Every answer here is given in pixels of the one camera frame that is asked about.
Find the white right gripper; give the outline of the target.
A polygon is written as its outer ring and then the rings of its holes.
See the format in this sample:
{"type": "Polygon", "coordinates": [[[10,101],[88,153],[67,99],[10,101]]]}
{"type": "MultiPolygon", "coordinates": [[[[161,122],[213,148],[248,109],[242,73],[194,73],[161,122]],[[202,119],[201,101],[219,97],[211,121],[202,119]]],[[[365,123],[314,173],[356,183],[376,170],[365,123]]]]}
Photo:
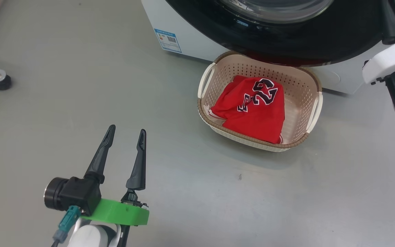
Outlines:
{"type": "Polygon", "coordinates": [[[363,66],[365,83],[372,83],[395,72],[395,0],[382,1],[382,43],[393,44],[363,66]]]}

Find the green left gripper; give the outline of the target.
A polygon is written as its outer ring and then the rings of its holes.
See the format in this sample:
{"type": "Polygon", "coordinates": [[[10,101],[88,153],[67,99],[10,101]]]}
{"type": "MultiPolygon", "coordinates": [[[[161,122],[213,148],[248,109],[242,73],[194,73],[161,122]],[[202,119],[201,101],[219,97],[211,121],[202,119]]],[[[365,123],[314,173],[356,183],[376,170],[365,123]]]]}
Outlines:
{"type": "MultiPolygon", "coordinates": [[[[115,131],[116,126],[110,125],[85,172],[85,179],[93,179],[98,184],[104,183],[106,159],[108,150],[114,141],[115,131]]],[[[127,192],[122,197],[122,203],[114,200],[101,199],[94,213],[91,216],[82,215],[82,219],[116,225],[147,225],[149,218],[148,209],[124,204],[140,204],[136,191],[146,189],[147,132],[145,129],[141,129],[140,131],[136,149],[135,163],[130,178],[126,182],[127,192]]]]}

